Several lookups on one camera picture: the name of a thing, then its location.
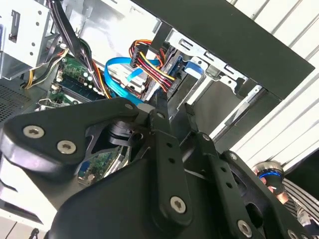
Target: black plastic arm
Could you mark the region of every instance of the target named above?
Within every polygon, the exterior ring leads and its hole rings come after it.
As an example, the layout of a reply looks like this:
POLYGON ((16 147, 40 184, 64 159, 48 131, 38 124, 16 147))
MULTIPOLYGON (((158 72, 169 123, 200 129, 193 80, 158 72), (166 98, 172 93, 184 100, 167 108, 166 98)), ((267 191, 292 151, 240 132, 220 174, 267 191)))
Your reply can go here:
POLYGON ((46 184, 70 180, 100 152, 131 148, 128 166, 62 205, 49 239, 289 239, 289 230, 298 238, 307 235, 238 155, 220 156, 197 131, 194 115, 185 114, 189 132, 179 141, 167 112, 146 113, 123 98, 31 113, 4 125, 0 150, 46 184), (37 128, 29 131, 30 125, 37 128), (63 140, 75 148, 61 145, 63 140))

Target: red wire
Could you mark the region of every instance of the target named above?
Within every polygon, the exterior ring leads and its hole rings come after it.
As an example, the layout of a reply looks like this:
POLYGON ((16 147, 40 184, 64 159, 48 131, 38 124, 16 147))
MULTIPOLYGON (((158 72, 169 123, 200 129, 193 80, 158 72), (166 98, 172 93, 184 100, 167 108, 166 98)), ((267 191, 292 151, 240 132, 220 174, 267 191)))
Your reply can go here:
POLYGON ((148 65, 146 65, 140 58, 138 58, 138 61, 141 63, 141 65, 146 68, 148 71, 151 71, 153 75, 155 75, 157 78, 159 78, 160 80, 162 80, 168 87, 170 87, 171 85, 166 82, 165 78, 163 76, 161 76, 159 73, 157 73, 155 70, 153 70, 151 67, 149 67, 148 65))

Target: black panel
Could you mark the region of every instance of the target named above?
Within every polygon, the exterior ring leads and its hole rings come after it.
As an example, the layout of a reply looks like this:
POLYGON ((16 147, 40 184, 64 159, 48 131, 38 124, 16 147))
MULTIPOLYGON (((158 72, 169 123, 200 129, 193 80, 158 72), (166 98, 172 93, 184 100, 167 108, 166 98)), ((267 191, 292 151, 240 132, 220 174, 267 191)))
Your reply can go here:
POLYGON ((280 102, 276 96, 265 91, 253 107, 215 143, 217 151, 230 149, 280 102))
POLYGON ((133 0, 284 99, 313 69, 225 0, 133 0))
POLYGON ((194 105, 198 130, 210 135, 240 102, 227 85, 214 82, 194 105))

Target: yellow wire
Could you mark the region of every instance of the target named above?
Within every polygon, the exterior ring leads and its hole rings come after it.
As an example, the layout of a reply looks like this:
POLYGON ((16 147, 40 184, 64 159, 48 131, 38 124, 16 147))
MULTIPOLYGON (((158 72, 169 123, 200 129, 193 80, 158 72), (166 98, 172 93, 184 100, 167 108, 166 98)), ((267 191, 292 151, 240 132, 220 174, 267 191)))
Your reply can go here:
POLYGON ((98 77, 99 77, 99 80, 100 80, 100 83, 101 83, 101 86, 102 86, 102 90, 104 91, 104 94, 106 96, 106 98, 110 99, 111 98, 111 95, 110 93, 108 92, 108 90, 105 88, 105 85, 103 84, 103 80, 102 80, 102 76, 101 76, 101 73, 99 71, 99 68, 97 67, 97 65, 95 64, 95 62, 93 62, 96 70, 98 71, 98 77))
POLYGON ((28 84, 26 85, 26 89, 32 84, 33 81, 33 70, 30 70, 28 84))
POLYGON ((165 87, 157 80, 157 79, 155 79, 153 76, 151 76, 147 71, 144 71, 149 77, 151 77, 153 80, 155 80, 161 87, 162 87, 162 89, 165 91, 165 92, 167 92, 167 90, 165 89, 165 87))
POLYGON ((163 71, 159 70, 159 69, 156 68, 154 65, 152 65, 152 63, 151 63, 148 59, 146 59, 145 55, 144 55, 142 52, 140 52, 140 55, 142 56, 142 58, 143 58, 154 70, 156 70, 156 71, 159 72, 160 74, 162 74, 162 75, 164 75, 164 76, 170 78, 170 79, 173 80, 173 81, 175 80, 174 77, 165 74, 163 71))

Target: silver screw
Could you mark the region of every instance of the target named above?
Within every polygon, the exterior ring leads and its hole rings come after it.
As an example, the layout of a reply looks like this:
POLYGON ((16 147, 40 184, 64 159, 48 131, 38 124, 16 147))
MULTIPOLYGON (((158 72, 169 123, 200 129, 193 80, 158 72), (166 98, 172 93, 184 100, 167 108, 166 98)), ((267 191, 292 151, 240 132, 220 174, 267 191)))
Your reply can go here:
POLYGON ((72 154, 76 151, 76 145, 68 140, 58 142, 57 149, 63 154, 72 154))
POLYGON ((41 138, 44 136, 44 130, 36 125, 24 127, 23 134, 29 138, 41 138))
POLYGON ((297 235, 292 230, 288 230, 288 235, 291 239, 298 239, 297 235))
POLYGON ((203 134, 203 138, 206 139, 207 141, 210 141, 210 137, 206 134, 203 134))
POLYGON ((125 107, 132 110, 133 109, 133 106, 131 106, 130 104, 125 104, 125 107))
POLYGON ((157 113, 157 115, 161 117, 162 119, 164 118, 164 116, 161 113, 157 113))
POLYGON ((233 153, 230 153, 229 157, 231 157, 233 160, 237 160, 237 156, 233 153))
POLYGON ((237 226, 242 234, 244 234, 247 238, 251 238, 253 233, 251 231, 250 226, 243 220, 239 220, 237 222, 237 226))
POLYGON ((183 214, 186 212, 186 204, 182 198, 173 196, 170 199, 170 206, 178 213, 183 214))

